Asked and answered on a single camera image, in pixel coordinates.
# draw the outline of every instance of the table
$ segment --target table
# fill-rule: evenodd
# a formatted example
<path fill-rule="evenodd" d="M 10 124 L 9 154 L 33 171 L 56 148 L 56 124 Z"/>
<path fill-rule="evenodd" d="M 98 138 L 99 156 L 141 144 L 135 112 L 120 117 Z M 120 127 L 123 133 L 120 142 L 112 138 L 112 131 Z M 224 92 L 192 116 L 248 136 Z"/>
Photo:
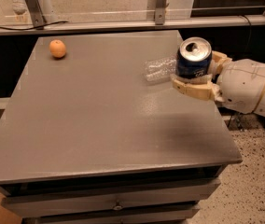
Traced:
<path fill-rule="evenodd" d="M 144 79 L 145 61 L 180 42 L 177 31 L 40 37 L 0 120 L 3 206 L 34 223 L 192 217 L 242 158 L 213 102 Z"/>

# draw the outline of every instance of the floor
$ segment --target floor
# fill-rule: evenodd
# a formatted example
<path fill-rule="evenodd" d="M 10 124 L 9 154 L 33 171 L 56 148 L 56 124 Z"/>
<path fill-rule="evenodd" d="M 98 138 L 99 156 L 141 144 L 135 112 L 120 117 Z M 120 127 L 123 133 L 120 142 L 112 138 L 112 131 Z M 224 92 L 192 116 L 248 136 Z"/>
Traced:
<path fill-rule="evenodd" d="M 9 17 L 12 13 L 4 4 L 11 3 L 11 0 L 0 1 L 0 19 L 3 14 Z M 57 1 L 54 6 L 59 8 L 61 1 Z M 239 147 L 244 161 L 241 164 L 230 165 L 223 172 L 220 176 L 221 186 L 208 200 L 200 202 L 201 211 L 193 219 L 188 220 L 188 224 L 265 224 L 264 120 L 255 115 L 245 115 L 242 118 L 242 125 L 244 130 L 240 131 L 233 120 L 230 124 L 230 134 Z"/>

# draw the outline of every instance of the can lid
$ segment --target can lid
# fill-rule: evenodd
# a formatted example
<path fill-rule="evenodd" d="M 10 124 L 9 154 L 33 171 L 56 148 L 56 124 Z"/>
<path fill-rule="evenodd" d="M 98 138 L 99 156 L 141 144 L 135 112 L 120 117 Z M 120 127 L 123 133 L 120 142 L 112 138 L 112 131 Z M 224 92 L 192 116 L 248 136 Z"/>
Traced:
<path fill-rule="evenodd" d="M 179 51 L 183 58 L 192 62 L 200 62 L 211 54 L 211 46 L 203 38 L 192 37 L 181 43 Z"/>

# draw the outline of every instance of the drawer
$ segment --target drawer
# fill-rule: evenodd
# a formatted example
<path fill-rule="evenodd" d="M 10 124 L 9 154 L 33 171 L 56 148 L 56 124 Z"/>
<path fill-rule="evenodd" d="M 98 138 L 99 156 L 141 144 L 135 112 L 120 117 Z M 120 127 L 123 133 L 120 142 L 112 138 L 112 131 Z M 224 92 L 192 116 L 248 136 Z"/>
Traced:
<path fill-rule="evenodd" d="M 119 212 L 96 212 L 58 217 L 41 217 L 34 224 L 140 224 L 174 223 L 192 218 L 199 211 L 198 205 L 173 204 L 151 208 L 134 208 Z"/>
<path fill-rule="evenodd" d="M 120 210 L 163 203 L 182 203 L 208 198 L 218 179 L 88 189 L 64 193 L 5 198 L 2 205 L 20 217 L 44 217 L 102 210 Z"/>

